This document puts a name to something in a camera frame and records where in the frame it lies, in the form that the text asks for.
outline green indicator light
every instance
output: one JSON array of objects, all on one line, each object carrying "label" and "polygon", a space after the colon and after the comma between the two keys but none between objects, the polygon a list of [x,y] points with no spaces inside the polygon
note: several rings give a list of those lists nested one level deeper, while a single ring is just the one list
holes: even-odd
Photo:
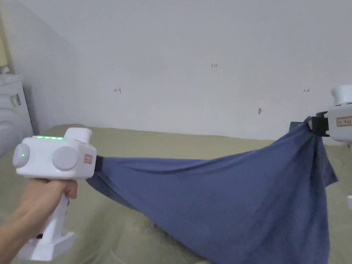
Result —
[{"label": "green indicator light", "polygon": [[43,138],[43,139],[58,139],[58,140],[65,140],[65,138],[57,138],[57,137],[45,137],[45,136],[37,136],[37,138]]}]

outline white appliance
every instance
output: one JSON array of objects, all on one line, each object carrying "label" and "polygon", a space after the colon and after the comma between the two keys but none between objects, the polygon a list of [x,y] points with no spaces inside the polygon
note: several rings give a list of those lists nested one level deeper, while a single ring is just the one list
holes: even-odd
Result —
[{"label": "white appliance", "polygon": [[[25,177],[47,179],[87,179],[94,175],[96,149],[89,144],[92,131],[71,127],[64,137],[33,136],[18,144],[13,165]],[[62,195],[48,219],[41,238],[33,238],[18,253],[22,259],[51,261],[69,250],[73,233],[63,232],[68,198]]]},{"label": "white appliance", "polygon": [[22,80],[21,75],[0,74],[0,157],[33,136]]}]

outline round gray button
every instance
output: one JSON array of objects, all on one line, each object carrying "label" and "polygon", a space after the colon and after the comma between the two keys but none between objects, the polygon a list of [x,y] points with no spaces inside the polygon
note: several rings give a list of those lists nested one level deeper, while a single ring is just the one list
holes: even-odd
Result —
[{"label": "round gray button", "polygon": [[29,160],[29,147],[26,144],[18,144],[13,153],[12,164],[16,168],[22,168]]},{"label": "round gray button", "polygon": [[59,170],[70,170],[76,166],[78,153],[71,147],[61,147],[52,155],[52,163]]}]

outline blue cloth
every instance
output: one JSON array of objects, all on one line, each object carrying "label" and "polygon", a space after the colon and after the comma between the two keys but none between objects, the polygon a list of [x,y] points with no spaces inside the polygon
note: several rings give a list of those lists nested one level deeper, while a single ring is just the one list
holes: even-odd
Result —
[{"label": "blue cloth", "polygon": [[337,178],[307,121],[213,160],[104,158],[87,182],[214,264],[328,263],[325,187]]}]

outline bed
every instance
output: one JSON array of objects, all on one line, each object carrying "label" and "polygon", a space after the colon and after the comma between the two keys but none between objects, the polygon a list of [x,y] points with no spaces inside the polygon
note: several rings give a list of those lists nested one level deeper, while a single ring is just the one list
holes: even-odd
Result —
[{"label": "bed", "polygon": [[[70,126],[55,126],[45,135],[63,136]],[[259,149],[270,140],[194,136],[90,127],[91,144],[102,156],[212,159]],[[331,240],[330,264],[352,260],[352,211],[346,197],[352,194],[352,153],[347,146],[327,146],[339,182],[327,188]],[[23,177],[12,167],[13,151],[0,159],[0,223],[15,209]],[[73,248],[53,263],[179,264],[202,263],[191,252],[155,226],[144,215],[106,198],[85,181],[78,181],[78,198],[71,201],[65,228],[76,234]],[[13,263],[24,263],[16,259]]]}]

